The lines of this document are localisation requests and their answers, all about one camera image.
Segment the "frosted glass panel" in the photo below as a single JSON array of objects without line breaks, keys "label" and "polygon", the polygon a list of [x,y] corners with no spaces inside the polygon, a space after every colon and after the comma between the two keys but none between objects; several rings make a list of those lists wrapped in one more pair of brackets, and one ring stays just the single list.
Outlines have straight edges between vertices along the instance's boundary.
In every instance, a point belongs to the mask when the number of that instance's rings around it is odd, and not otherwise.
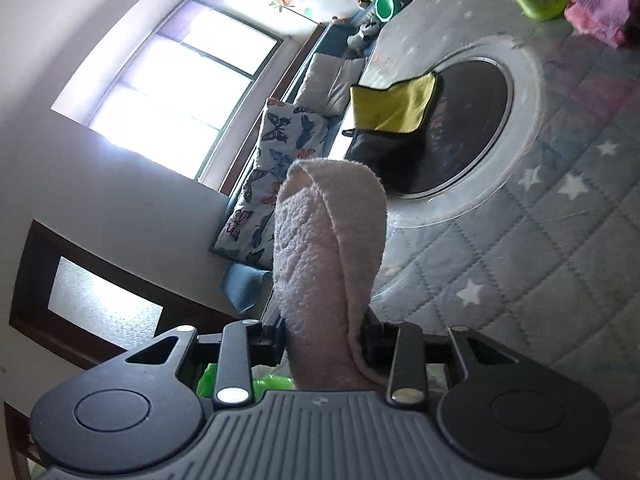
[{"label": "frosted glass panel", "polygon": [[60,258],[49,310],[130,350],[154,336],[162,307]]}]

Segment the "butterfly pillow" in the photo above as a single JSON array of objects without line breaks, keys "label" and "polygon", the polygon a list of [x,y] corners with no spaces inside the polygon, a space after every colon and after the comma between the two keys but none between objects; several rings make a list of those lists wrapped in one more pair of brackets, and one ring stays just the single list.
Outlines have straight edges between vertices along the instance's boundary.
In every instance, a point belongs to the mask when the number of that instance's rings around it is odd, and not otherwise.
[{"label": "butterfly pillow", "polygon": [[254,168],[214,252],[263,269],[273,267],[273,212],[287,170],[297,158],[322,155],[326,119],[269,99],[262,116]]}]

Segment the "gray ribbed plastic surface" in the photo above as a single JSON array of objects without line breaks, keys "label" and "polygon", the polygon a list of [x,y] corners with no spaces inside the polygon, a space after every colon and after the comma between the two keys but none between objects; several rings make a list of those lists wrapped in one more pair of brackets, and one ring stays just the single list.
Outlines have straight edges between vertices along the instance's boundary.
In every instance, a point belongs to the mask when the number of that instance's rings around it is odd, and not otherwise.
[{"label": "gray ribbed plastic surface", "polygon": [[[76,477],[54,470],[46,478]],[[176,460],[129,478],[472,480],[503,477],[463,461],[441,441],[426,416],[394,410],[373,392],[270,391],[255,406],[217,414],[204,437]],[[593,480],[596,476],[585,470],[566,478]]]}]

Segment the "pink cloth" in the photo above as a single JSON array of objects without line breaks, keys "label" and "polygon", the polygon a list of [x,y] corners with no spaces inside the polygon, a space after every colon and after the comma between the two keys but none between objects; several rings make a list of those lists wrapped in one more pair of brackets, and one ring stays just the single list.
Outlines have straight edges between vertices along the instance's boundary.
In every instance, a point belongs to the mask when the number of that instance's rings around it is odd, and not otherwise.
[{"label": "pink cloth", "polygon": [[275,210],[273,291],[303,390],[381,389],[360,326],[385,248],[385,192],[356,162],[297,160]]},{"label": "pink cloth", "polygon": [[626,42],[635,8],[636,0],[569,0],[564,16],[581,34],[617,48]]}]

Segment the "green cup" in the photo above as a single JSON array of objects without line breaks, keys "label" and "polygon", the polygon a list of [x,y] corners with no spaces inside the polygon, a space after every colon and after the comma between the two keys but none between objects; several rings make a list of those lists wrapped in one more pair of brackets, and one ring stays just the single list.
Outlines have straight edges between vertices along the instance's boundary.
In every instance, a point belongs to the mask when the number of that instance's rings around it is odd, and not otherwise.
[{"label": "green cup", "polygon": [[400,12],[402,6],[402,0],[376,0],[376,16],[382,23],[386,23]]}]

